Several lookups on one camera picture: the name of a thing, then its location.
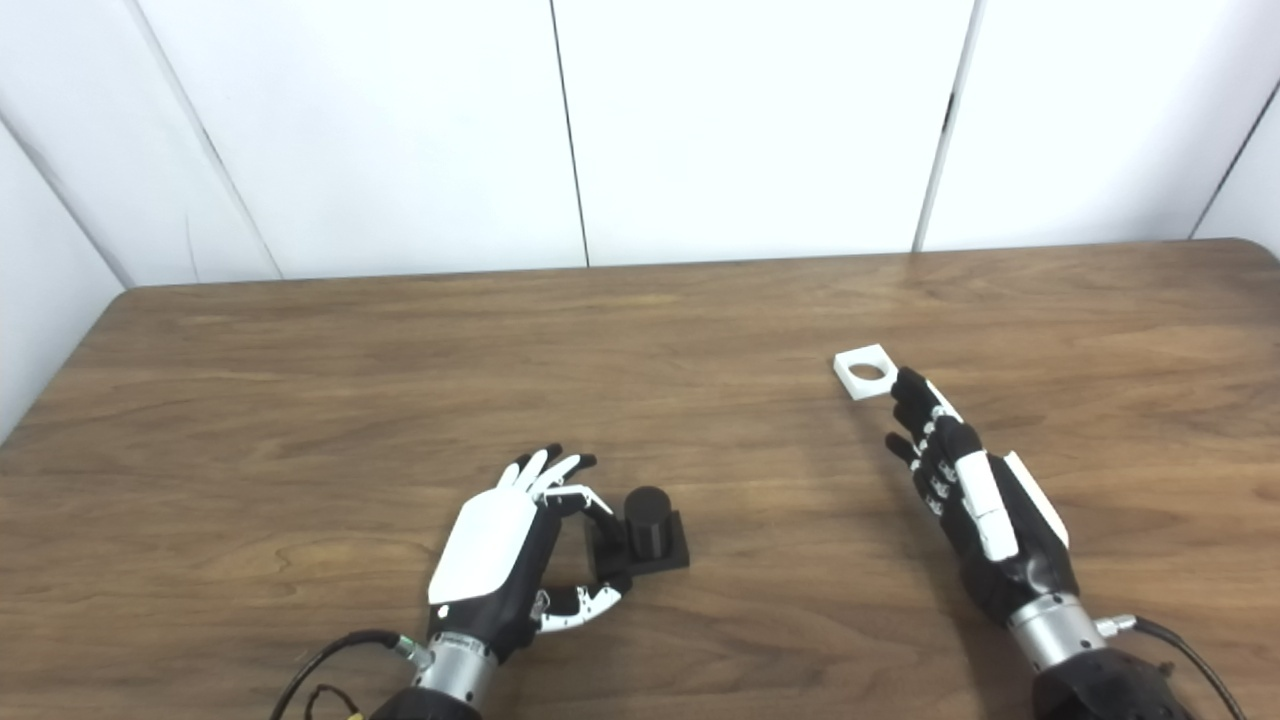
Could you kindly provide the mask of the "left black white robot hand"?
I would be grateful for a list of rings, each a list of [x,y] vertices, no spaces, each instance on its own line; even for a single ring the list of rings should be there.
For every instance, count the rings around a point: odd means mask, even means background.
[[[623,538],[611,506],[572,480],[595,465],[591,454],[548,445],[462,505],[428,584],[429,635],[463,635],[506,664],[536,635],[581,626],[621,602],[634,585],[628,571],[581,585],[543,580],[566,518],[582,514],[608,541]]]

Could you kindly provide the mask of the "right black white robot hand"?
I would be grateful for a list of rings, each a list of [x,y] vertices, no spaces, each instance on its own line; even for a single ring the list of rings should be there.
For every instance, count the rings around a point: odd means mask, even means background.
[[[1000,625],[1041,597],[1078,596],[1065,527],[1033,477],[989,452],[919,372],[901,366],[890,395],[906,434],[884,445],[937,518],[972,602]]]

